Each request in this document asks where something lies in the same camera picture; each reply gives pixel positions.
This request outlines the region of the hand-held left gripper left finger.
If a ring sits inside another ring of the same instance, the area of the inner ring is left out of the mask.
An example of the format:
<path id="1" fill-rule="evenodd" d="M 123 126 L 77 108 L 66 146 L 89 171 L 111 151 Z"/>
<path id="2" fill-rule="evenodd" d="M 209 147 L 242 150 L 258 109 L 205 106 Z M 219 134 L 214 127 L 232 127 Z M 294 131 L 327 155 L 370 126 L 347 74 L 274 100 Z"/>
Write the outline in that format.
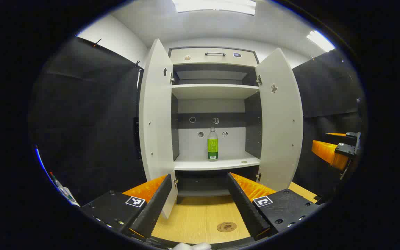
<path id="1" fill-rule="evenodd" d="M 82 206 L 82 212 L 98 224 L 125 236 L 151 237 L 172 190 L 167 174 L 125 192 L 108 191 Z"/>

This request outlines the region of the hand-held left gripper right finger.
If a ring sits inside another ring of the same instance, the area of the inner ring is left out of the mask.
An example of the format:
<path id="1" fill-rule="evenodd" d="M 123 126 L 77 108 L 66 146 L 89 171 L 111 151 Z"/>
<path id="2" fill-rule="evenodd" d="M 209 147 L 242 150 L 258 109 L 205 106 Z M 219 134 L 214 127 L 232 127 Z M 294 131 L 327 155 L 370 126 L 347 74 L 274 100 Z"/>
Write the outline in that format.
<path id="1" fill-rule="evenodd" d="M 227 174 L 227 188 L 254 240 L 299 225 L 319 209 L 291 189 L 274 191 L 235 173 Z"/>

